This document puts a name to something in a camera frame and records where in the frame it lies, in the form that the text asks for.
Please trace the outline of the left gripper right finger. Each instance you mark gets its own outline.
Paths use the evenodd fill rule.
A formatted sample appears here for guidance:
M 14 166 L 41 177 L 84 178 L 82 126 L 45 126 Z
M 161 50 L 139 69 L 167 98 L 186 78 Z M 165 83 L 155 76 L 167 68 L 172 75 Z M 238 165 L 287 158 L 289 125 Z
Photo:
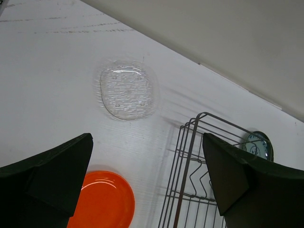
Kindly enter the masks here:
M 203 151 L 219 213 L 229 228 L 302 228 L 304 172 L 262 159 L 211 133 Z

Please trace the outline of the orange plate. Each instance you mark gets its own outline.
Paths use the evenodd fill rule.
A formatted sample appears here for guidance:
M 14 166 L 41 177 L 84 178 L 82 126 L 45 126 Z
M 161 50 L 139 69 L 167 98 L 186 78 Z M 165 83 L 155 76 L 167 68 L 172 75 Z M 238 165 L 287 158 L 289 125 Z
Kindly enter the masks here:
M 128 228 L 135 212 L 130 184 L 119 174 L 92 171 L 86 174 L 69 228 Z

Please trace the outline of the blue patterned ceramic plate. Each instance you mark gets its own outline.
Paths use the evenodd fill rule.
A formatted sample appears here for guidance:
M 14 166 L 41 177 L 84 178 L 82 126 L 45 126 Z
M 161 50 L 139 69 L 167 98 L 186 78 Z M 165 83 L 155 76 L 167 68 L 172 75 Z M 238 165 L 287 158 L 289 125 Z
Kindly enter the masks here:
M 247 134 L 241 149 L 268 161 L 274 161 L 274 150 L 270 139 L 261 131 Z

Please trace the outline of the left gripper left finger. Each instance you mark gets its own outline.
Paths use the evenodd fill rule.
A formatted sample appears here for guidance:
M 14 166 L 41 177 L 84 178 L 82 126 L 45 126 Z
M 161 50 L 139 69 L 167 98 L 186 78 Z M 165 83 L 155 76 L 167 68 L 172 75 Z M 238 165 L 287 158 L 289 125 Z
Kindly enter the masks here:
M 0 169 L 2 228 L 65 228 L 74 215 L 93 150 L 84 133 Z

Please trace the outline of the clear glass plate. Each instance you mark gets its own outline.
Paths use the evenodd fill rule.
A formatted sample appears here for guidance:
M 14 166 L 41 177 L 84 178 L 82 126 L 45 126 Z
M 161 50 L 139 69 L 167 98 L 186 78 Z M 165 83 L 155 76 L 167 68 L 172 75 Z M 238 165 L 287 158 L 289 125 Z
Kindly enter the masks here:
M 133 121 L 155 113 L 159 85 L 155 72 L 133 59 L 108 59 L 94 75 L 94 93 L 110 116 Z

